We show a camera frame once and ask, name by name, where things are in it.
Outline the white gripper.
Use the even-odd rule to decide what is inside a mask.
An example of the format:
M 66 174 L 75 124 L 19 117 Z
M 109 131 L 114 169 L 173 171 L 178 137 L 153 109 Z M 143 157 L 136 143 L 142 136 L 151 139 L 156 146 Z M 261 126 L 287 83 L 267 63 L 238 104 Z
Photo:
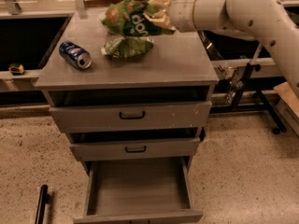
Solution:
M 152 15 L 151 21 L 159 27 L 173 31 L 177 28 L 182 33 L 195 32 L 195 2 L 196 0 L 149 0 L 147 9 L 158 11 Z M 168 15 L 162 10 L 167 7 Z

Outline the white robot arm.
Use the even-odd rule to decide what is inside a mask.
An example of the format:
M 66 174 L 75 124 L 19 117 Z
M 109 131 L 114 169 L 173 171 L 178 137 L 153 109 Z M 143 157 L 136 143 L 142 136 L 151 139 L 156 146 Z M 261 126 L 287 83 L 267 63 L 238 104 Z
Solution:
M 280 0 L 149 0 L 162 27 L 259 41 L 299 96 L 299 28 Z

